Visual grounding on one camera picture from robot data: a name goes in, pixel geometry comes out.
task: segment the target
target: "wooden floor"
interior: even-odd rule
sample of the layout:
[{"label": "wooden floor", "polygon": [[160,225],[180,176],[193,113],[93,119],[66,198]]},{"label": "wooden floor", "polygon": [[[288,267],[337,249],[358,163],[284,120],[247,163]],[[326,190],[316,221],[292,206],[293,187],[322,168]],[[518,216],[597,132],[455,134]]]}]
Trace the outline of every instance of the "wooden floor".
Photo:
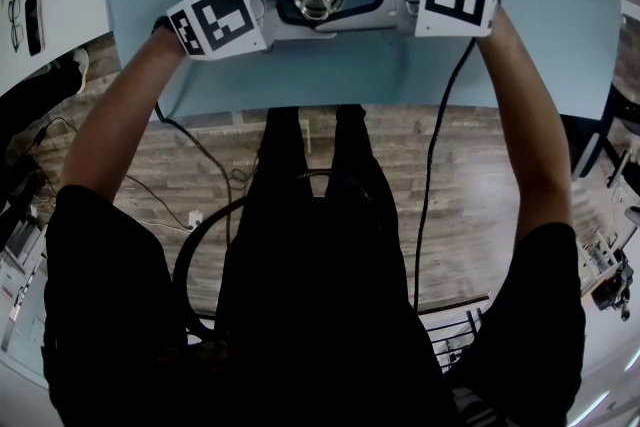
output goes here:
[{"label": "wooden floor", "polygon": [[[621,31],[615,82],[626,91],[637,90],[640,27],[629,21]],[[81,95],[61,104],[48,119],[64,116],[80,126],[90,108],[118,75],[120,65],[112,37],[89,45],[90,82]],[[374,154],[382,165],[394,193],[400,221],[400,240],[405,255],[409,292],[413,294],[413,265],[420,210],[424,197],[427,146],[435,123],[434,106],[365,106]],[[184,119],[182,122],[231,172],[250,174],[264,130],[266,112],[247,111]],[[300,110],[308,126],[310,167],[328,167],[333,155],[335,108]],[[26,148],[38,128],[35,123],[18,136],[15,147]],[[57,122],[34,151],[54,188],[73,140],[73,132]],[[621,125],[612,130],[618,146],[636,144]],[[584,244],[593,242],[596,229],[614,238],[628,228],[623,207],[634,199],[624,189],[609,191],[604,179],[610,172],[605,158],[591,175],[575,184],[576,230]],[[224,182],[218,170],[171,127],[150,123],[129,173],[144,182],[187,223],[188,212],[205,215],[226,203]],[[314,184],[322,190],[322,183]],[[234,191],[239,197],[241,190]],[[49,188],[38,199],[39,217],[46,222],[55,203]],[[505,277],[513,249],[518,194],[495,109],[450,107],[444,118],[433,165],[429,215],[424,232],[420,274],[421,302],[468,297],[497,291]],[[166,260],[173,266],[186,234],[162,205],[131,180],[125,180],[116,206],[147,223],[162,242]],[[215,310],[225,253],[223,226],[215,227],[193,260],[189,291],[194,308]],[[545,262],[540,262],[541,272]]]}]

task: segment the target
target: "black cable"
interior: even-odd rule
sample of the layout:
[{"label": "black cable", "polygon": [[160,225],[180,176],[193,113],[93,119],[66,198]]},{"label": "black cable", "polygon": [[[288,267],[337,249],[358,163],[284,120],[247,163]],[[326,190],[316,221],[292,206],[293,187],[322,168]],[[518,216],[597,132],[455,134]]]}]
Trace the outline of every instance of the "black cable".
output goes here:
[{"label": "black cable", "polygon": [[420,294],[420,252],[422,250],[422,232],[424,231],[424,223],[427,220],[427,209],[429,208],[429,186],[431,185],[431,163],[433,162],[433,150],[436,147],[436,141],[438,139],[438,132],[440,132],[440,125],[442,125],[442,118],[444,117],[444,111],[447,108],[447,102],[449,101],[449,95],[451,94],[451,88],[458,77],[458,73],[467,61],[469,54],[473,50],[476,44],[475,38],[472,38],[469,42],[469,46],[462,54],[460,61],[453,70],[447,88],[442,95],[442,101],[440,102],[440,108],[438,109],[438,117],[436,118],[436,125],[433,129],[433,135],[431,136],[431,142],[429,143],[429,152],[427,153],[427,187],[424,191],[424,203],[422,204],[422,216],[420,217],[420,228],[418,229],[418,243],[416,245],[416,265],[414,271],[414,287],[413,287],[413,311],[418,313],[418,296]]},{"label": "black cable", "polygon": [[[27,155],[29,153],[29,151],[35,146],[35,145],[40,145],[40,143],[42,143],[42,141],[44,140],[44,138],[47,135],[47,129],[51,126],[52,123],[54,123],[57,120],[61,120],[63,121],[71,130],[73,130],[75,133],[78,133],[78,129],[76,127],[74,127],[71,123],[69,123],[66,119],[64,119],[61,116],[55,117],[53,118],[51,121],[49,121],[49,123],[47,123],[44,127],[42,127],[36,137],[34,138],[33,142],[31,143],[31,146],[29,146],[29,148],[27,149],[26,152],[24,152],[23,156]],[[57,198],[58,193],[56,192],[55,188],[53,187],[53,184],[51,183],[51,180],[49,180],[49,177],[47,176],[47,174],[44,172],[44,169],[42,169],[42,167],[40,166],[40,164],[38,164],[37,162],[35,162],[36,167],[40,170],[40,172],[42,173],[42,176],[44,177],[44,179],[46,180],[47,184],[49,184],[49,187],[51,188],[51,191],[53,192],[53,197]],[[144,183],[142,183],[140,180],[138,180],[137,178],[134,178],[131,175],[125,175],[125,177],[127,177],[129,180],[132,180],[134,182],[136,182],[137,184],[141,185],[149,194],[151,194],[155,199],[157,199],[162,206],[166,209],[167,212],[169,212],[169,215],[171,215],[171,217],[173,217],[176,222],[182,226],[184,229],[186,230],[191,230],[190,226],[187,226],[186,224],[184,224],[183,222],[180,221],[180,219],[178,219],[178,217],[172,212],[172,210],[169,208],[169,206],[162,200],[162,198],[160,198],[155,192],[153,192],[148,186],[146,186]]]},{"label": "black cable", "polygon": [[245,196],[247,194],[247,189],[249,188],[249,184],[251,183],[251,180],[253,179],[253,176],[256,174],[257,170],[258,170],[258,155],[256,154],[256,158],[253,159],[253,166],[251,167],[251,172],[249,174],[245,173],[242,169],[238,169],[238,168],[233,168],[231,170],[230,181],[237,182],[240,184],[239,186],[236,186],[236,187],[232,185],[231,188],[234,191],[242,191],[242,195]]},{"label": "black cable", "polygon": [[166,208],[166,209],[167,209],[167,212],[169,212],[169,214],[171,214],[171,217],[173,217],[173,218],[176,220],[176,222],[177,222],[180,226],[182,226],[185,230],[191,230],[191,228],[192,228],[192,227],[191,227],[191,226],[187,226],[186,224],[182,223],[182,222],[180,221],[180,219],[178,219],[178,218],[176,217],[176,215],[171,211],[171,209],[167,206],[167,204],[166,204],[164,201],[162,201],[162,199],[161,199],[161,198],[160,198],[156,193],[154,193],[151,189],[149,189],[149,187],[147,187],[147,186],[146,186],[145,184],[143,184],[140,180],[135,179],[135,178],[134,178],[133,176],[131,176],[131,175],[124,175],[124,176],[126,176],[129,180],[132,180],[132,181],[136,182],[137,184],[142,185],[142,187],[144,187],[144,189],[145,189],[149,194],[151,194],[151,195],[152,195],[154,198],[156,198],[160,203],[162,203],[162,206],[163,206],[164,208]]},{"label": "black cable", "polygon": [[[333,173],[334,171],[331,169],[310,169],[306,173],[300,176],[296,176],[291,181],[295,182],[297,180],[310,178],[312,176],[331,176]],[[364,189],[360,187],[360,190],[366,196]],[[178,258],[176,259],[173,267],[173,279],[171,281],[176,293],[175,297],[178,301],[180,315],[182,316],[184,325],[189,330],[189,332],[196,335],[203,342],[215,339],[215,333],[212,329],[209,329],[204,324],[202,324],[202,322],[200,322],[200,316],[193,310],[193,308],[191,307],[191,303],[189,302],[189,294],[187,293],[187,275],[189,273],[191,259],[193,258],[193,255],[200,245],[203,237],[211,229],[211,227],[218,221],[222,220],[224,217],[228,218],[234,210],[242,207],[247,202],[247,199],[247,196],[242,196],[241,198],[233,201],[232,203],[229,203],[228,205],[225,205],[223,208],[204,219],[202,223],[189,234],[187,239],[182,244],[180,252],[178,253]],[[225,255],[224,266],[222,268],[223,280],[226,264],[227,256]],[[209,315],[208,317],[215,320],[215,316],[213,315]]]},{"label": "black cable", "polygon": [[[231,192],[231,181],[229,180],[229,175],[227,174],[227,171],[224,168],[224,166],[220,164],[220,162],[213,155],[211,155],[211,153],[209,153],[209,151],[204,146],[202,146],[202,144],[200,144],[200,141],[198,141],[191,134],[191,132],[189,132],[186,128],[184,128],[180,123],[178,123],[175,120],[172,120],[171,118],[165,118],[164,115],[162,114],[162,111],[160,110],[160,105],[158,105],[158,103],[156,103],[155,111],[156,111],[156,116],[158,116],[158,119],[160,120],[160,122],[171,125],[172,127],[182,132],[184,135],[186,135],[189,138],[189,140],[196,146],[196,148],[198,148],[205,157],[207,157],[211,162],[215,164],[215,166],[220,171],[220,174],[222,175],[222,178],[224,178],[224,181],[227,185],[227,198],[229,200],[228,204],[231,205],[231,203],[233,202],[233,197]],[[227,215],[226,237],[227,237],[227,248],[228,248],[231,245],[231,211],[229,211],[229,214]]]}]

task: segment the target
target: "shoe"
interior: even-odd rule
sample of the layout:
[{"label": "shoe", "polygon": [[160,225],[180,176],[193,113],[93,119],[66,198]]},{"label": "shoe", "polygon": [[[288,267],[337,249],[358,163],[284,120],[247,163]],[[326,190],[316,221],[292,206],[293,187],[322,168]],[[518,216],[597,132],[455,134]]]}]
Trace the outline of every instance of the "shoe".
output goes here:
[{"label": "shoe", "polygon": [[79,95],[84,91],[84,88],[87,85],[87,73],[89,71],[89,54],[84,48],[76,48],[71,55],[71,59],[78,63],[78,68],[80,69],[80,74],[82,75],[82,84],[80,85],[80,89],[78,89],[78,92],[76,93],[77,95]]}]

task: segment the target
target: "person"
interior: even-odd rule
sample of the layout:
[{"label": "person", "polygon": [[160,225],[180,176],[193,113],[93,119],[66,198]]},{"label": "person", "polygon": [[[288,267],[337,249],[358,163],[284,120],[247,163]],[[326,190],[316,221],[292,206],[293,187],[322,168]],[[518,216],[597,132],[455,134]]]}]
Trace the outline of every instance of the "person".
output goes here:
[{"label": "person", "polygon": [[[337,110],[324,198],[311,193],[297,110],[269,111],[226,256],[216,338],[187,347],[160,243],[112,205],[184,59],[174,33],[158,29],[94,107],[62,171],[43,358],[63,422],[565,425],[585,328],[567,141],[501,7],[478,45],[520,210],[506,281],[443,374],[408,301],[393,194],[355,105]],[[551,295],[540,289],[541,258],[562,283]]]},{"label": "person", "polygon": [[42,171],[26,153],[8,162],[11,139],[63,100],[80,94],[88,70],[89,54],[77,48],[55,60],[48,72],[23,80],[0,96],[0,247],[7,244],[18,222],[26,220],[44,183]]}]

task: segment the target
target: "smartphone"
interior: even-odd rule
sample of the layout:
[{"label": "smartphone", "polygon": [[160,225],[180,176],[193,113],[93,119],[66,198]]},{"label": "smartphone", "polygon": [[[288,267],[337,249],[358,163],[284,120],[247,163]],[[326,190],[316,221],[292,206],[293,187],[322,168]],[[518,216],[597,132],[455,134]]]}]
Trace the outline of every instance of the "smartphone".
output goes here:
[{"label": "smartphone", "polygon": [[42,33],[42,0],[26,0],[24,3],[24,17],[27,24],[27,42],[29,53],[36,55],[44,48]]}]

